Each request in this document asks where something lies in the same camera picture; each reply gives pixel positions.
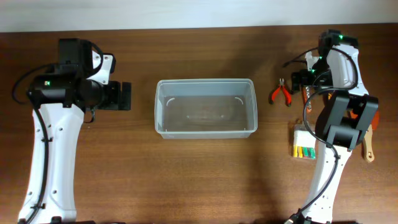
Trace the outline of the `clear plastic container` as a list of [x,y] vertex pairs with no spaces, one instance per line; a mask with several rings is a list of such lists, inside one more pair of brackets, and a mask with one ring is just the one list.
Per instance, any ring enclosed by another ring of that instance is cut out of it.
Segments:
[[164,139],[239,139],[257,131],[257,101],[248,78],[161,80],[155,130]]

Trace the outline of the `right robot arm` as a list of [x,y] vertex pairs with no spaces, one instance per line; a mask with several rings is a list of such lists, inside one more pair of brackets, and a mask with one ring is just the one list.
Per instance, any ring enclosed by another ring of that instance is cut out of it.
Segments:
[[287,223],[331,223],[333,205],[343,169],[355,147],[362,143],[379,107],[379,100],[365,88],[358,65],[359,44],[354,37],[338,30],[320,34],[318,46],[302,56],[306,68],[292,74],[292,93],[314,88],[304,106],[318,96],[326,97],[315,127],[307,121],[305,129],[318,143],[318,160],[308,197]]

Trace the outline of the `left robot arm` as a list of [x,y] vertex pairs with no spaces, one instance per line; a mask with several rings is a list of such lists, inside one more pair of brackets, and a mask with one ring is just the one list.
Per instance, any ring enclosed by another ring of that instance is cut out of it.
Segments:
[[39,67],[29,84],[34,148],[18,223],[74,223],[76,147],[85,114],[129,111],[129,82],[111,81],[115,56],[84,39],[60,39],[58,62]]

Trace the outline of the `orange socket bit rail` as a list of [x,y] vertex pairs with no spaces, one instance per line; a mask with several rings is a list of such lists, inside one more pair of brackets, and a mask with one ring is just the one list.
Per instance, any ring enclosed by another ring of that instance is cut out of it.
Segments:
[[306,107],[306,112],[310,113],[312,111],[312,103],[308,99],[311,96],[311,89],[309,86],[303,86],[302,87],[302,95],[303,95],[303,103],[306,104],[308,102],[308,105]]

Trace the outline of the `red handled small cutters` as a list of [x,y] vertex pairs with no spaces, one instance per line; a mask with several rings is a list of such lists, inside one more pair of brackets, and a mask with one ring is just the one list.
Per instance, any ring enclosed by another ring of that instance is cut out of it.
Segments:
[[290,91],[288,91],[288,89],[286,88],[285,80],[284,80],[283,78],[280,78],[280,79],[279,79],[279,84],[278,84],[277,88],[271,92],[270,97],[269,97],[269,103],[270,103],[271,105],[273,105],[274,102],[275,102],[276,96],[277,96],[280,92],[282,92],[283,95],[284,95],[284,98],[285,98],[285,105],[286,105],[286,106],[291,106],[291,104],[292,104],[292,97],[291,97]]

